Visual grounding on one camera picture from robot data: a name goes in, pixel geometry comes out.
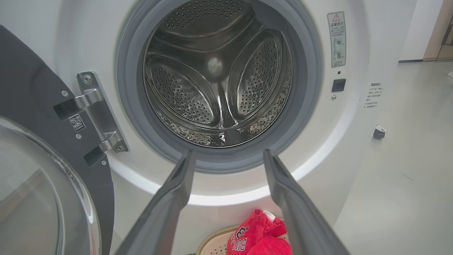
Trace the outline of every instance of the metal hinge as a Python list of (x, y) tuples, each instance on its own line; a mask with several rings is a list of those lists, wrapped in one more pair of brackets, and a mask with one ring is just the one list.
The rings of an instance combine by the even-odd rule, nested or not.
[(83, 95), (75, 97), (74, 101), (80, 109), (84, 108), (90, 115), (103, 141), (98, 146), (99, 149), (102, 152), (113, 149), (116, 153), (128, 151), (129, 149), (102, 92), (101, 83), (96, 73), (79, 73), (77, 74), (77, 82)]

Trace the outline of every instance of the washing machine door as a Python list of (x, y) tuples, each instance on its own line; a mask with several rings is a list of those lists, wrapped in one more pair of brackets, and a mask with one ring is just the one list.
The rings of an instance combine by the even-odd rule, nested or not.
[(109, 254), (113, 183), (93, 123), (3, 26), (0, 56), (0, 254)]

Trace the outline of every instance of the warning sticker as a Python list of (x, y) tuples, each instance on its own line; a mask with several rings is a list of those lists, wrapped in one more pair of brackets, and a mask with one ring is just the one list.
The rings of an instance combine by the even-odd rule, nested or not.
[(346, 22), (344, 12), (327, 14), (332, 46), (332, 67), (346, 64)]
[(371, 83), (371, 86), (367, 93), (362, 97), (364, 98), (364, 105), (363, 108), (370, 109), (376, 108), (379, 99), (382, 97), (382, 91), (384, 88), (381, 86), (381, 83)]
[(80, 117), (80, 114), (74, 115), (69, 118), (69, 121), (72, 124), (72, 127), (76, 132), (79, 132), (80, 130), (85, 128), (85, 124), (83, 123), (82, 117)]

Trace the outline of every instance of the qr code sticker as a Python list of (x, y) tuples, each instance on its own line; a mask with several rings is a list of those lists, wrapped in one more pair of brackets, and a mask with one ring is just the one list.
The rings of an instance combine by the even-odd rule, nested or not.
[(79, 132), (80, 130), (85, 128), (85, 124), (83, 123), (83, 120), (80, 117), (80, 114), (70, 117), (69, 121), (71, 122), (72, 127), (74, 128), (74, 130), (76, 132)]

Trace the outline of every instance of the caster wheel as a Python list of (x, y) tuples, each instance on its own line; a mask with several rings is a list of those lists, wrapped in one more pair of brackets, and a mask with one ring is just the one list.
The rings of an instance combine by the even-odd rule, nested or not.
[(381, 132), (381, 131), (379, 131), (379, 130), (374, 130), (373, 137), (374, 137), (375, 139), (379, 139), (379, 140), (380, 140), (380, 139), (384, 138), (384, 136), (386, 136), (386, 133), (385, 133), (385, 132)]

